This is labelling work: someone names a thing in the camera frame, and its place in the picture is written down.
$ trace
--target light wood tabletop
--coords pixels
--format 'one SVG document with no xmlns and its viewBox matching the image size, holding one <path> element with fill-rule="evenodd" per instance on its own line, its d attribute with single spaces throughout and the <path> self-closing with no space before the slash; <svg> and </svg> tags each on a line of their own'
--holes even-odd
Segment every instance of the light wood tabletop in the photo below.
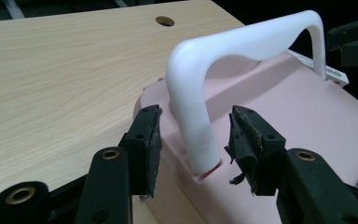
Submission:
<svg viewBox="0 0 358 224">
<path fill-rule="evenodd" d="M 130 128 L 176 44 L 241 26 L 209 0 L 0 21 L 0 192 L 86 174 Z M 137 197 L 133 210 L 135 223 L 157 223 Z"/>
</svg>

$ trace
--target white handle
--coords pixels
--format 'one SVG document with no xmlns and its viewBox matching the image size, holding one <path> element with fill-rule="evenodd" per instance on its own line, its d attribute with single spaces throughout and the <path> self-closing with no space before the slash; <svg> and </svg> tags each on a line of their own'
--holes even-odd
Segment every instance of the white handle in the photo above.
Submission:
<svg viewBox="0 0 358 224">
<path fill-rule="evenodd" d="M 312 40 L 314 71 L 325 74 L 324 29 L 314 11 L 247 25 L 177 45 L 168 61 L 166 81 L 187 156 L 195 174 L 212 170 L 219 162 L 204 96 L 208 68 L 228 55 L 263 61 L 287 50 L 308 29 Z"/>
</svg>

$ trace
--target floor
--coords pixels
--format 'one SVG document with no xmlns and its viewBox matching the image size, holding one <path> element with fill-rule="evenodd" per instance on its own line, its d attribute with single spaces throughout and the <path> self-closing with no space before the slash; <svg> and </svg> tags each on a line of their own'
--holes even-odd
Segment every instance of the floor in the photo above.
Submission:
<svg viewBox="0 0 358 224">
<path fill-rule="evenodd" d="M 129 6 L 135 6 L 135 0 L 123 0 Z M 153 4 L 154 0 L 139 0 L 139 5 Z M 119 7 L 115 0 L 17 0 L 25 18 L 68 14 L 82 11 Z M 0 21 L 12 20 L 3 0 L 0 0 Z"/>
</svg>

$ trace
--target handle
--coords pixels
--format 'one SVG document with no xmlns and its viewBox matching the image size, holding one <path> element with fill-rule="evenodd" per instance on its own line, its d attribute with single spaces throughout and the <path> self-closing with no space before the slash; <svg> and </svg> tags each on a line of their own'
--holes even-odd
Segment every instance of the handle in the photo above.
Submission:
<svg viewBox="0 0 358 224">
<path fill-rule="evenodd" d="M 310 10 L 190 39 L 175 47 L 166 81 L 193 173 L 204 174 L 219 162 L 203 88 L 208 68 L 228 55 L 251 61 L 274 57 L 287 50 L 305 29 L 312 41 L 314 72 L 326 79 L 323 24 Z"/>
</svg>

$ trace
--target curved white handle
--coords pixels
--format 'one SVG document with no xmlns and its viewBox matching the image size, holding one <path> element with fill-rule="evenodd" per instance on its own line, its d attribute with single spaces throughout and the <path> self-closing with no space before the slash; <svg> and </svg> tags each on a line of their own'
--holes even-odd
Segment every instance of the curved white handle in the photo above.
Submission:
<svg viewBox="0 0 358 224">
<path fill-rule="evenodd" d="M 166 81 L 195 174 L 204 174 L 219 162 L 203 88 L 208 68 L 228 55 L 252 61 L 274 57 L 287 50 L 305 29 L 310 31 L 312 40 L 314 71 L 325 79 L 323 24 L 319 15 L 310 10 L 190 39 L 175 47 Z"/>
</svg>

